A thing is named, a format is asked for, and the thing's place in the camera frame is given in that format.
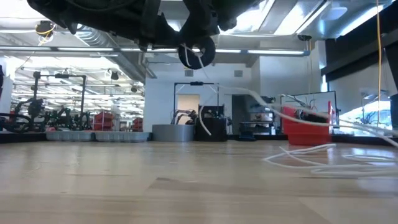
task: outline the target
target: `red container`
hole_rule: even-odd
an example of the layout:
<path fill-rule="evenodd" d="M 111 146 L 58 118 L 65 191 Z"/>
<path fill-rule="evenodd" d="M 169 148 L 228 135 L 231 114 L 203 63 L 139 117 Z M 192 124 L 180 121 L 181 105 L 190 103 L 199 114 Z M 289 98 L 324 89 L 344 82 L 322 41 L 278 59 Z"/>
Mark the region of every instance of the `red container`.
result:
<path fill-rule="evenodd" d="M 284 108 L 284 114 L 294 117 L 293 108 Z M 331 141 L 329 127 L 302 124 L 283 118 L 284 133 L 287 135 L 289 144 L 299 146 L 317 146 L 328 144 Z"/>

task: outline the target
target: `wooden table surface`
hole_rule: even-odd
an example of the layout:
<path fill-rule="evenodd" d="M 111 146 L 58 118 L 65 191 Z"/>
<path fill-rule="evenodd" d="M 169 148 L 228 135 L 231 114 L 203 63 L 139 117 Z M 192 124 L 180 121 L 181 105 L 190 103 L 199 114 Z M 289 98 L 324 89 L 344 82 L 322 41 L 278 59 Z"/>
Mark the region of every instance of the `wooden table surface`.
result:
<path fill-rule="evenodd" d="M 266 164 L 285 141 L 0 145 L 0 223 L 398 223 L 398 178 L 323 178 Z M 339 144 L 307 156 L 397 157 Z M 285 164 L 300 165 L 288 158 Z"/>

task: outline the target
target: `gray bin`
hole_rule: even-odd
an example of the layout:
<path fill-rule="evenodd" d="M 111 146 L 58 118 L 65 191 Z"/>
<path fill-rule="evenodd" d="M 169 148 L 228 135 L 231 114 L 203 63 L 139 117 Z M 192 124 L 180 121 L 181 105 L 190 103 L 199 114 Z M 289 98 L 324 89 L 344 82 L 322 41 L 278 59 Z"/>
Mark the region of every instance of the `gray bin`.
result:
<path fill-rule="evenodd" d="M 152 140 L 164 142 L 189 142 L 194 140 L 194 125 L 186 124 L 154 124 Z"/>
<path fill-rule="evenodd" d="M 149 133 L 97 131 L 95 138 L 100 142 L 145 142 L 149 138 Z"/>
<path fill-rule="evenodd" d="M 45 137 L 49 141 L 80 141 L 94 140 L 94 133 L 90 131 L 47 131 Z"/>

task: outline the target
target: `ceiling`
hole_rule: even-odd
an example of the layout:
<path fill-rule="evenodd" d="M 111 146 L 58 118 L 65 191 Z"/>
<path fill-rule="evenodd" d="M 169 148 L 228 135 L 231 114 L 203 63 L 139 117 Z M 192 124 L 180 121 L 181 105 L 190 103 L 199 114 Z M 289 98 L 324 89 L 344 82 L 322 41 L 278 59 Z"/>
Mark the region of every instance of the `ceiling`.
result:
<path fill-rule="evenodd" d="M 380 0 L 382 10 L 389 6 L 393 0 Z M 29 7 L 26 0 L 0 0 L 3 6 L 0 8 L 0 45 L 26 45 L 37 46 L 40 43 L 39 36 L 35 33 L 34 27 L 41 20 L 46 20 L 44 16 Z M 188 10 L 182 1 L 164 1 L 160 5 L 160 10 L 165 14 L 169 24 L 176 30 L 179 30 L 186 18 Z M 307 43 L 297 38 L 297 34 L 305 34 L 313 37 L 313 40 L 337 38 L 341 34 L 349 32 L 355 26 L 360 25 L 366 19 L 375 15 L 376 0 L 265 0 L 258 7 L 248 10 L 238 17 L 237 26 L 220 35 L 214 36 L 213 40 L 217 49 L 241 49 L 241 50 L 307 50 Z M 136 46 L 131 40 L 122 37 L 113 37 L 108 35 L 109 41 L 113 45 L 120 47 Z M 45 46 L 54 47 L 87 47 L 87 42 L 77 36 L 71 35 L 67 30 L 60 27 L 50 42 L 44 43 Z M 87 108 L 106 108 L 111 105 L 119 105 L 120 108 L 128 108 L 128 111 L 141 111 L 144 105 L 144 88 L 142 83 L 137 82 L 130 71 L 126 71 L 119 62 L 110 56 L 93 53 L 66 53 L 66 52 L 3 52 L 17 65 L 22 65 L 31 70 L 46 70 L 45 72 L 62 72 L 65 68 L 70 68 L 70 73 L 86 74 L 88 84 L 120 84 L 121 87 L 91 86 L 89 91 L 96 93 L 87 93 L 89 95 L 108 95 L 102 99 L 88 100 Z M 138 52 L 123 53 L 123 57 L 130 62 L 139 63 Z M 177 54 L 146 53 L 145 62 L 149 68 L 157 68 L 162 65 L 180 64 Z M 247 67 L 257 60 L 255 54 L 216 54 L 214 63 L 233 63 L 246 64 Z M 111 82 L 106 71 L 111 68 L 120 73 L 119 80 Z M 32 71 L 19 70 L 16 73 L 16 83 L 28 84 L 16 86 L 15 93 L 32 93 L 30 84 L 33 82 Z M 72 84 L 79 84 L 78 80 L 71 79 Z M 51 86 L 59 84 L 59 80 L 41 80 L 41 84 L 50 84 L 40 86 L 40 92 L 76 94 L 70 86 Z M 122 95 L 132 94 L 130 89 L 132 85 L 140 86 L 137 92 L 136 100 L 127 104 Z M 120 95 L 121 97 L 109 97 L 109 94 Z M 16 101 L 23 100 L 29 96 L 18 96 Z M 76 99 L 65 99 L 65 97 L 48 97 L 49 107 L 59 107 L 62 105 L 73 106 L 79 103 Z"/>

